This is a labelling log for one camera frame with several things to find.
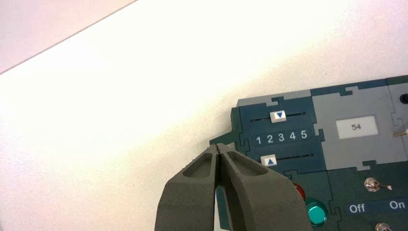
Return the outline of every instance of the green indicator light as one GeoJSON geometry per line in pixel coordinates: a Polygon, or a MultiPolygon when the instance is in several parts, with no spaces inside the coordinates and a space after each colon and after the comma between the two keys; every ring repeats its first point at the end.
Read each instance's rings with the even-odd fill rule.
{"type": "Polygon", "coordinates": [[[323,204],[313,201],[306,208],[309,220],[313,226],[321,226],[327,221],[327,210],[323,204]]]}

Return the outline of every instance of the black knob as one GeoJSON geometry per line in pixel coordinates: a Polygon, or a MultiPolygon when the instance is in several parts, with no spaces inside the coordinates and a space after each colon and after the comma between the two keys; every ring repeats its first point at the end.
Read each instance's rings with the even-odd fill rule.
{"type": "Polygon", "coordinates": [[[399,100],[400,100],[401,103],[403,103],[403,104],[408,104],[408,94],[402,94],[402,95],[399,97],[399,100]]]}

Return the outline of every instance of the white surface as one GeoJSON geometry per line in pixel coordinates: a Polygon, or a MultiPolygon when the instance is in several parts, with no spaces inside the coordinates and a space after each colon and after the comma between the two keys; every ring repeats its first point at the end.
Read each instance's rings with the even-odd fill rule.
{"type": "Polygon", "coordinates": [[[339,139],[378,135],[374,116],[336,120],[339,139]]]}
{"type": "Polygon", "coordinates": [[[408,73],[408,2],[140,0],[0,76],[4,231],[151,231],[238,98],[408,73]]]}

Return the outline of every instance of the red button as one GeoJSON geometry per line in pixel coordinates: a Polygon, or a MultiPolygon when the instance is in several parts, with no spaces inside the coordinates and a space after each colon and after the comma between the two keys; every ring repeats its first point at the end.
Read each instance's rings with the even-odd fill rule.
{"type": "Polygon", "coordinates": [[[300,185],[298,185],[296,183],[293,183],[293,185],[295,186],[297,192],[301,195],[303,200],[306,200],[306,194],[305,194],[305,191],[302,189],[302,187],[300,187],[300,185]]]}

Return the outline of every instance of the green button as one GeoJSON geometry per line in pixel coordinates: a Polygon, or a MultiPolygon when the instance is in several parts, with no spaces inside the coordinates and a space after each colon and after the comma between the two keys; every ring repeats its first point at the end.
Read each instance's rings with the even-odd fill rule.
{"type": "Polygon", "coordinates": [[[323,225],[327,220],[326,210],[318,203],[311,203],[307,206],[307,214],[310,222],[314,226],[323,225]]]}

